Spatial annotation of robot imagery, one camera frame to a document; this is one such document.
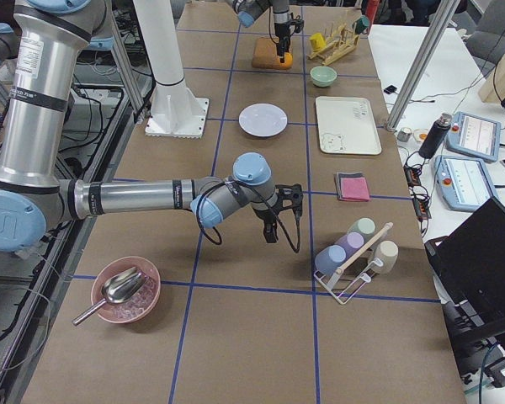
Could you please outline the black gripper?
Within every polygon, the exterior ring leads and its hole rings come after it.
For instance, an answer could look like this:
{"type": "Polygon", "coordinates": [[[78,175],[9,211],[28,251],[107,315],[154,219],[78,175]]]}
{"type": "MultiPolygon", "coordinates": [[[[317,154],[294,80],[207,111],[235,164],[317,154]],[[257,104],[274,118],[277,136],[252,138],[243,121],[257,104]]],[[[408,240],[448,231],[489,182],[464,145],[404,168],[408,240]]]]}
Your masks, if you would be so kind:
{"type": "Polygon", "coordinates": [[[255,215],[263,221],[263,236],[267,243],[276,243],[279,238],[277,234],[279,210],[253,210],[255,215]]]}
{"type": "Polygon", "coordinates": [[[274,13],[274,31],[278,38],[276,49],[278,53],[282,53],[279,56],[280,63],[284,63],[284,53],[290,47],[290,24],[291,18],[288,11],[274,13]]]}

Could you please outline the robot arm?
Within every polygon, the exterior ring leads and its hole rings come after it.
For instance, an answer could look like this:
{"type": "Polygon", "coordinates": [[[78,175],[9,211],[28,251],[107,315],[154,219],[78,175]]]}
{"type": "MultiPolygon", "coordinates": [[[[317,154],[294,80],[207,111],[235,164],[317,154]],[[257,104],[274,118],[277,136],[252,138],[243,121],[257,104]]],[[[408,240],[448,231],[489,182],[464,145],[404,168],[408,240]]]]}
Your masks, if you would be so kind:
{"type": "Polygon", "coordinates": [[[56,155],[72,76],[80,51],[110,26],[108,1],[18,1],[14,17],[23,35],[9,96],[0,155],[0,251],[36,244],[70,220],[108,213],[191,210],[204,228],[244,206],[264,222],[274,242],[283,191],[263,156],[239,156],[228,178],[138,183],[60,180],[56,155]]]}
{"type": "Polygon", "coordinates": [[[274,32],[278,38],[277,57],[285,62],[290,49],[290,4],[287,0],[227,0],[226,3],[246,28],[252,26],[266,11],[274,17],[274,32]]]}

